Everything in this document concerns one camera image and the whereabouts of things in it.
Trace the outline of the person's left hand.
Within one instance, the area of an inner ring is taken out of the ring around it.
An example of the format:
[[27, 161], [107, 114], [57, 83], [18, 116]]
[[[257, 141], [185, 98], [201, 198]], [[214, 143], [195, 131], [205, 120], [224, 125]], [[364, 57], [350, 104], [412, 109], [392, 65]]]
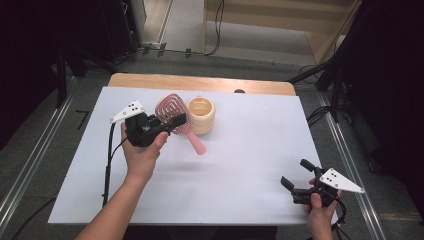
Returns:
[[148, 147], [133, 146], [127, 140], [126, 126], [121, 124], [122, 148], [127, 164], [126, 182], [146, 184], [152, 177], [160, 150], [168, 139], [167, 132], [161, 132]]

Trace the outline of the black metal stand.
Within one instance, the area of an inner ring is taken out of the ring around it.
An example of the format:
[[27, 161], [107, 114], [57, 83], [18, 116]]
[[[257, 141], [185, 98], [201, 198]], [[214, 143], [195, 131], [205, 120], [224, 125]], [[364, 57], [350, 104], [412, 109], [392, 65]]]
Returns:
[[64, 57], [64, 47], [60, 46], [57, 51], [57, 103], [56, 108], [59, 109], [66, 100], [67, 97], [67, 82], [66, 82], [66, 64]]

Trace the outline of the person's right hand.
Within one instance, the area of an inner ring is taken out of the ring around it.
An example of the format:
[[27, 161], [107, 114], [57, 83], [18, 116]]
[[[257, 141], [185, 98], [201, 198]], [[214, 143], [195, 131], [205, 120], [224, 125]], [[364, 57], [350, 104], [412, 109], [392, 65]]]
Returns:
[[333, 240], [332, 218], [338, 203], [333, 201], [328, 207], [322, 205], [318, 193], [311, 194], [311, 204], [305, 205], [304, 210], [309, 213], [307, 226], [313, 240]]

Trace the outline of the white board sheet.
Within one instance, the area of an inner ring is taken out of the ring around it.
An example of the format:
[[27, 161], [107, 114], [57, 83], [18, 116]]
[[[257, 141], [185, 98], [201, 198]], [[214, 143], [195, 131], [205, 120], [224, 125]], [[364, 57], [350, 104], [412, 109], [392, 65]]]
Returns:
[[[49, 217], [52, 224], [86, 224], [100, 211], [102, 194], [121, 185], [123, 153], [107, 156], [120, 142], [110, 118], [133, 100], [148, 113], [166, 91], [105, 87]], [[134, 224], [290, 225], [303, 224], [302, 206], [280, 183], [284, 176], [305, 188], [313, 173], [300, 165], [320, 160], [296, 96], [208, 92], [216, 107], [213, 129], [201, 136], [198, 155], [184, 136], [172, 135], [145, 187]]]

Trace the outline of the wooden table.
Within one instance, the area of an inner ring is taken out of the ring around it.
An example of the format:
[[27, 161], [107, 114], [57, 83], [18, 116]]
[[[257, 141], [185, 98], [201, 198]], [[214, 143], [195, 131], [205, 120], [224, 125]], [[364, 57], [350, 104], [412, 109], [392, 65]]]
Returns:
[[116, 73], [109, 80], [110, 87], [172, 89], [190, 91], [231, 92], [295, 96], [294, 86], [288, 82], [179, 76], [164, 74]]

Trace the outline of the black cabinet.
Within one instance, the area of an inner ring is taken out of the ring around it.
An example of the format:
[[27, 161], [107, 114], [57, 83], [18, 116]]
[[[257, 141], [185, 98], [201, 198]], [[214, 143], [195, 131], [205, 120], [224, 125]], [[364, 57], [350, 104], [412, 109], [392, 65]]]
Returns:
[[106, 27], [110, 59], [134, 53], [140, 47], [132, 0], [99, 0]]

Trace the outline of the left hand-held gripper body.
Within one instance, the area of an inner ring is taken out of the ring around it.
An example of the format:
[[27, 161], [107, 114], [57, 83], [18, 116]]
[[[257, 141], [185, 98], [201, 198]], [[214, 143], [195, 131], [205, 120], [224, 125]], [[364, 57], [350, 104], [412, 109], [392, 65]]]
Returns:
[[167, 131], [167, 126], [152, 114], [147, 115], [144, 106], [134, 100], [110, 119], [110, 123], [124, 121], [126, 136], [133, 146], [148, 147], [158, 134]]

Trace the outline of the metal floor rail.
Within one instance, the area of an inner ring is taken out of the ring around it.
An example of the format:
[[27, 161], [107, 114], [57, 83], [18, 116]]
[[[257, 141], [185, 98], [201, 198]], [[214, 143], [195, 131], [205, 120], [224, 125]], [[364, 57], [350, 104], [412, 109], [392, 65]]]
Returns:
[[[335, 121], [336, 115], [337, 113], [335, 111], [329, 111], [327, 113], [326, 120], [328, 122], [330, 131], [333, 135], [337, 149], [339, 151], [347, 176], [354, 183], [364, 187], [365, 184], [363, 183], [362, 178], [359, 174], [357, 166], [354, 162], [354, 158], [351, 154], [351, 151], [342, 133], [340, 124], [337, 121]], [[382, 225], [381, 225], [381, 221], [374, 208], [371, 198], [369, 197], [369, 194], [356, 193], [355, 197], [358, 202], [361, 215], [367, 226], [368, 232], [370, 233], [371, 239], [372, 240], [387, 240], [386, 234], [384, 233]]]
[[19, 172], [11, 189], [5, 195], [0, 203], [0, 236], [5, 232], [10, 219], [12, 218], [19, 202], [21, 201], [31, 179], [33, 178], [41, 160], [48, 149], [50, 142], [55, 136], [59, 126], [61, 125], [70, 104], [74, 99], [75, 92], [79, 88], [81, 79], [72, 77], [68, 82], [68, 96], [63, 104], [55, 109], [52, 113], [47, 125], [44, 127], [38, 141], [36, 142], [31, 154], [27, 158], [23, 168]]

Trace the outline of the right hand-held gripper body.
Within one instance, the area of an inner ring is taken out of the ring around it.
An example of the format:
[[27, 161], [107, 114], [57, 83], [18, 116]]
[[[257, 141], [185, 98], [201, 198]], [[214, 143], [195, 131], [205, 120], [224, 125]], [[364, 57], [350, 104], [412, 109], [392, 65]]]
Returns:
[[337, 198], [338, 191], [347, 191], [353, 193], [364, 193], [363, 187], [357, 185], [347, 177], [333, 168], [323, 170], [315, 168], [313, 170], [315, 182], [309, 189], [293, 189], [293, 202], [295, 204], [311, 204], [311, 194], [320, 195], [322, 206], [330, 206]]

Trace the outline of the pink hairbrush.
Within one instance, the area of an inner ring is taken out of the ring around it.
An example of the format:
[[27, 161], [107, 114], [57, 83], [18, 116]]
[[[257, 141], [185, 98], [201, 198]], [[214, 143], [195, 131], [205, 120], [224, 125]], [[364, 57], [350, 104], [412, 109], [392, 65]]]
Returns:
[[183, 126], [181, 133], [175, 135], [185, 136], [190, 141], [196, 153], [198, 155], [203, 155], [206, 152], [206, 147], [194, 134], [191, 114], [181, 97], [176, 93], [168, 94], [163, 97], [155, 107], [155, 114], [158, 118], [159, 116], [172, 117], [182, 113], [186, 114], [187, 123]]

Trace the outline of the beige ribbed cup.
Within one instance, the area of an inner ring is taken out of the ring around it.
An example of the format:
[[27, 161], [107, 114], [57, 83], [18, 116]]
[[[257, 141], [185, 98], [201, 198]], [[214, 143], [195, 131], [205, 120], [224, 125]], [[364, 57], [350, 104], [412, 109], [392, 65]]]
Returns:
[[203, 135], [210, 132], [214, 126], [216, 108], [207, 98], [197, 96], [187, 103], [192, 118], [192, 129], [195, 134]]

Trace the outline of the light wooden platform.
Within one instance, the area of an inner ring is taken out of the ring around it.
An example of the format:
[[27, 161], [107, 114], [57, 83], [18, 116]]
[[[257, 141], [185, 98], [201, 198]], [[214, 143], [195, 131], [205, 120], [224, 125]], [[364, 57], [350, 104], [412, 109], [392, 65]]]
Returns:
[[224, 0], [224, 23], [303, 31], [317, 64], [347, 34], [362, 0]]

